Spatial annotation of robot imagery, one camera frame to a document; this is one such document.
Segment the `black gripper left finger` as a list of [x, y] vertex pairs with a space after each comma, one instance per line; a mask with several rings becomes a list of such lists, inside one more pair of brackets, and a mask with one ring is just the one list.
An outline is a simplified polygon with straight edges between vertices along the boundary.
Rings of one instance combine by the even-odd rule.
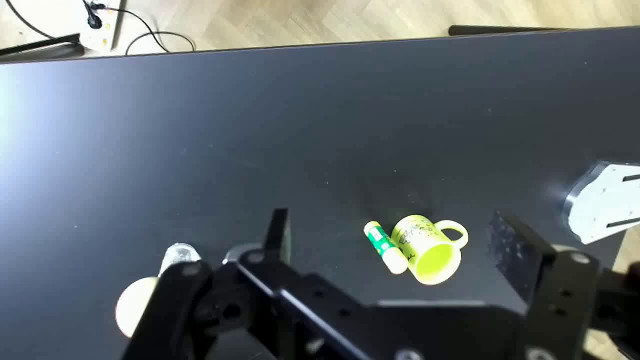
[[278, 258], [282, 262], [290, 259], [290, 222], [287, 208], [276, 208], [273, 212], [273, 219], [264, 239], [264, 252], [271, 258]]

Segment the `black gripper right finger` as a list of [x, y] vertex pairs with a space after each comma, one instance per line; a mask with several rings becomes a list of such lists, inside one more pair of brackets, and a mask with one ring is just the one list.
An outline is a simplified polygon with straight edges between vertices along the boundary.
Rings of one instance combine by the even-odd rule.
[[493, 262], [523, 300], [535, 297], [555, 254], [556, 249], [515, 213], [496, 212], [493, 216]]

